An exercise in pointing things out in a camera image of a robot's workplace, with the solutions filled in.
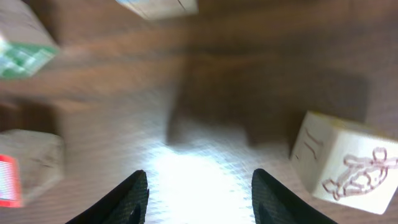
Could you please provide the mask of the red letter I block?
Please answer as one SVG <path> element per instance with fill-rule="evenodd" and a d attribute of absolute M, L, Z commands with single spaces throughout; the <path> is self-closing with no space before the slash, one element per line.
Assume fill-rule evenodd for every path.
<path fill-rule="evenodd" d="M 1 133 L 1 206 L 21 208 L 65 175 L 65 144 L 56 134 L 23 129 Z"/>

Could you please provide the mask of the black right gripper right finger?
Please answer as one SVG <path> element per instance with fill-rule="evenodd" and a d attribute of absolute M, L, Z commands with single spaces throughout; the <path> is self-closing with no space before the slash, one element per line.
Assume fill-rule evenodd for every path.
<path fill-rule="evenodd" d="M 253 172 L 251 187 L 256 224 L 336 224 L 264 169 Z"/>

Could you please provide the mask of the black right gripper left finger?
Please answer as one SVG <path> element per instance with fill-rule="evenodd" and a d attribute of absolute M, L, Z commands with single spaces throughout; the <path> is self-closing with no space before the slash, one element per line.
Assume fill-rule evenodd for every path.
<path fill-rule="evenodd" d="M 146 172 L 137 170 L 66 224 L 144 224 L 148 202 Z"/>

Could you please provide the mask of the blue number 2 block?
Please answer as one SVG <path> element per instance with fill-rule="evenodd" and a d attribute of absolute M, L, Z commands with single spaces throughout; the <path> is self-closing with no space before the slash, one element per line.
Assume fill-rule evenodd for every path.
<path fill-rule="evenodd" d="M 116 0 L 146 20 L 168 19 L 198 13 L 197 0 Z"/>

